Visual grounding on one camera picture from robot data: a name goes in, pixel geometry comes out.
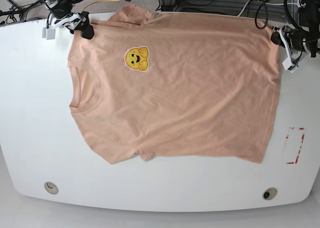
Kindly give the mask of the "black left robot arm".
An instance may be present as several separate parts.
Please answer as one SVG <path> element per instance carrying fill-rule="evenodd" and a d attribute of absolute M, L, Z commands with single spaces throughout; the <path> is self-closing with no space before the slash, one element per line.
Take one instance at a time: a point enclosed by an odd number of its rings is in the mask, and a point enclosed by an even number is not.
<path fill-rule="evenodd" d="M 254 16 L 254 24 L 259 30 L 267 27 L 269 21 L 268 2 L 270 0 L 259 0 L 260 5 Z M 300 60 L 306 55 L 315 58 L 320 52 L 320 0 L 297 0 L 292 5 L 297 6 L 297 13 L 304 20 L 304 29 L 290 13 L 288 0 L 279 4 L 283 7 L 287 21 L 292 25 L 282 28 L 273 27 L 274 32 L 270 40 L 278 46 L 285 48 L 287 58 L 283 65 L 289 70 L 296 67 Z"/>

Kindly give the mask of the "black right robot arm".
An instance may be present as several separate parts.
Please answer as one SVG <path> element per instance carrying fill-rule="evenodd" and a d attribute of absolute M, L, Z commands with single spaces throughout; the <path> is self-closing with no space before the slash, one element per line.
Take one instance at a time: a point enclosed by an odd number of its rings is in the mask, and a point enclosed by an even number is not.
<path fill-rule="evenodd" d="M 75 4 L 84 0 L 38 0 L 49 11 L 45 27 L 42 29 L 42 37 L 46 40 L 53 40 L 57 28 L 67 28 L 71 34 L 80 32 L 80 36 L 90 40 L 94 37 L 94 28 L 90 24 L 87 11 L 72 12 Z"/>

